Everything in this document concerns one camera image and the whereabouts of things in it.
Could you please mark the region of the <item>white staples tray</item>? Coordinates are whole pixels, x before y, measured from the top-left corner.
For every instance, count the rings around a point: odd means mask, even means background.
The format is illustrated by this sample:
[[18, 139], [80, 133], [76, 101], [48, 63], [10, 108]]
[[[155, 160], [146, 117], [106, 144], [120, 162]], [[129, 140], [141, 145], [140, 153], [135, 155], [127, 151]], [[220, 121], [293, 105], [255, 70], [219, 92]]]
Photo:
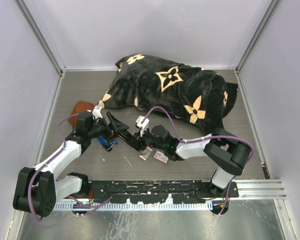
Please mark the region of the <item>white staples tray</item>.
[[149, 156], [152, 154], [153, 149], [151, 149], [150, 147], [146, 147], [145, 150], [143, 150], [140, 154], [139, 154], [139, 158], [142, 159], [143, 161], [146, 161]]

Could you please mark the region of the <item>red white staples box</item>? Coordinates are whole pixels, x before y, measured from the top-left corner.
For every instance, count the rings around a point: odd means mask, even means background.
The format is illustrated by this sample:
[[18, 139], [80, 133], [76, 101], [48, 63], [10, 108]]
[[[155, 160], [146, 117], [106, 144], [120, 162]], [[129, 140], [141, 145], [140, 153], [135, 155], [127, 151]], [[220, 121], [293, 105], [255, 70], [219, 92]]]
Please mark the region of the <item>red white staples box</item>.
[[167, 156], [165, 156], [165, 154], [163, 152], [160, 152], [160, 151], [156, 151], [154, 156], [153, 156], [155, 159], [163, 162], [163, 163], [167, 163], [169, 158]]

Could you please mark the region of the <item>blue stapler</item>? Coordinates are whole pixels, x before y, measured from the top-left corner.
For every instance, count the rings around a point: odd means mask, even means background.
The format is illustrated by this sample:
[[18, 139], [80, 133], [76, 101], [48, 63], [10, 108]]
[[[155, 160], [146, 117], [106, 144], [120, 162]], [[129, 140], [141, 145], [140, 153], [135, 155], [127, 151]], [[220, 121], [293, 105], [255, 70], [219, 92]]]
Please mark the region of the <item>blue stapler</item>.
[[112, 145], [117, 145], [118, 142], [115, 139], [111, 139], [110, 141], [105, 140], [102, 136], [98, 136], [97, 140], [100, 142], [101, 145], [105, 147], [111, 147]]

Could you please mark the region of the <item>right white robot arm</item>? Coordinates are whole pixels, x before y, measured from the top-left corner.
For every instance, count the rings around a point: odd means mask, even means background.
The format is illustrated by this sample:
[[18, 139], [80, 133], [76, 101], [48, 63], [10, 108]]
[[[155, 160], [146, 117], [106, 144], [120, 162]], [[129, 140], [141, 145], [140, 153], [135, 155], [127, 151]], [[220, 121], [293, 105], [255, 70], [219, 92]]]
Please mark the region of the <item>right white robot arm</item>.
[[137, 151], [147, 147], [161, 150], [172, 161], [208, 156], [218, 166], [209, 184], [209, 191], [215, 197], [221, 197], [232, 180], [242, 175], [255, 151], [249, 141], [223, 128], [217, 128], [211, 134], [199, 138], [178, 139], [162, 125], [157, 125], [152, 130], [135, 133], [127, 144]]

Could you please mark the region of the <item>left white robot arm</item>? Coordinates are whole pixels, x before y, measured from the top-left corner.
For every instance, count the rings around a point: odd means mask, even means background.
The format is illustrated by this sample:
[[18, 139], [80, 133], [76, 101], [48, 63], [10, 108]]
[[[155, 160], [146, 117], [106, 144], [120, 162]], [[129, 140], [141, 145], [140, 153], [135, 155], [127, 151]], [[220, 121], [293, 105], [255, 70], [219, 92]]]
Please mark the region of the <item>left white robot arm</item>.
[[15, 210], [31, 213], [37, 219], [43, 218], [52, 212], [60, 200], [71, 195], [78, 198], [89, 195], [87, 175], [72, 172], [61, 180], [58, 177], [87, 150], [93, 139], [111, 139], [129, 129], [110, 112], [106, 115], [107, 120], [96, 118], [90, 111], [77, 114], [76, 126], [52, 155], [32, 168], [20, 170], [12, 202]]

